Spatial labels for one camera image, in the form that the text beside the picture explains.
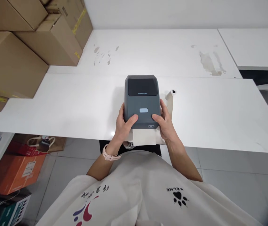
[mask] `white t-shirt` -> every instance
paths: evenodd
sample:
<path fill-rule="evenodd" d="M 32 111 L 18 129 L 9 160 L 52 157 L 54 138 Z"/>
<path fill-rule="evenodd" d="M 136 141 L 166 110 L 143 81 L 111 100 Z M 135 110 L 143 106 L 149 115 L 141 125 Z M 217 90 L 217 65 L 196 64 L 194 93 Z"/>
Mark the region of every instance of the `white t-shirt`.
<path fill-rule="evenodd" d="M 102 181 L 77 176 L 37 226 L 261 225 L 220 190 L 191 181 L 155 153 L 131 151 Z"/>

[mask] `hand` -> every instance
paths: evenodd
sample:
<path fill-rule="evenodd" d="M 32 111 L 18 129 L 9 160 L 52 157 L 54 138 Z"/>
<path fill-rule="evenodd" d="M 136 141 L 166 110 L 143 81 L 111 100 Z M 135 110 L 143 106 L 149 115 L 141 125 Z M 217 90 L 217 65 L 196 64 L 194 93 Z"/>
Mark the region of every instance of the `hand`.
<path fill-rule="evenodd" d="M 168 113 L 167 107 L 162 99 L 160 99 L 161 116 L 152 114 L 152 118 L 159 123 L 160 133 L 163 140 L 174 141 L 178 139 L 178 135 L 171 121 L 171 116 Z"/>
<path fill-rule="evenodd" d="M 124 103 L 121 105 L 121 108 L 119 110 L 119 114 L 116 120 L 115 135 L 112 139 L 120 143 L 122 143 L 124 140 L 128 138 L 131 127 L 138 120 L 138 115 L 135 114 L 132 117 L 130 117 L 127 122 L 125 122 L 123 119 L 123 110 L 124 110 Z"/>

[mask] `person's left hand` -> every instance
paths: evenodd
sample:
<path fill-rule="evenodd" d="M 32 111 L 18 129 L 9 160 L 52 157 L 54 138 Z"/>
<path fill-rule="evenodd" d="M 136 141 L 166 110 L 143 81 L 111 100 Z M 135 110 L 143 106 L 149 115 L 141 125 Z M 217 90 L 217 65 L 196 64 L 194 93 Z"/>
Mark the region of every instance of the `person's left hand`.
<path fill-rule="evenodd" d="M 129 132 L 131 127 L 134 125 L 135 122 L 138 120 L 138 115 L 135 114 L 129 118 L 127 122 L 124 121 L 123 118 L 123 111 L 124 111 L 124 103 L 121 105 L 119 110 L 119 114 L 116 120 L 116 130 L 115 135 L 112 140 L 120 142 L 120 144 L 128 138 Z"/>

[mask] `white wall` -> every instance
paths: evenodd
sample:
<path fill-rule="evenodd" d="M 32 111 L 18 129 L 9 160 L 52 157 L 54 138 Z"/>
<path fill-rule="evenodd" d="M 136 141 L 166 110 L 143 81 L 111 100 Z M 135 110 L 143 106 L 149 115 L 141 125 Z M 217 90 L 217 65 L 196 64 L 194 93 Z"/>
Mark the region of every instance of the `white wall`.
<path fill-rule="evenodd" d="M 95 29 L 268 28 L 268 0 L 85 0 Z"/>

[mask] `tile floor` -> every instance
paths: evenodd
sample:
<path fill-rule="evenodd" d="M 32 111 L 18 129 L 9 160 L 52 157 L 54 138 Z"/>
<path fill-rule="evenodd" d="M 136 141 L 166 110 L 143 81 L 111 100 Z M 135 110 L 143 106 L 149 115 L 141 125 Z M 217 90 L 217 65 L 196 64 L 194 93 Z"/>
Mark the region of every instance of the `tile floor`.
<path fill-rule="evenodd" d="M 235 204 L 266 225 L 268 220 L 268 154 L 207 148 L 186 148 L 204 182 L 222 191 Z M 171 164 L 166 146 L 162 157 Z M 99 156 L 99 141 L 69 138 L 63 152 L 45 159 L 38 181 L 28 186 L 32 197 L 24 222 L 34 226 L 67 183 L 87 173 Z"/>

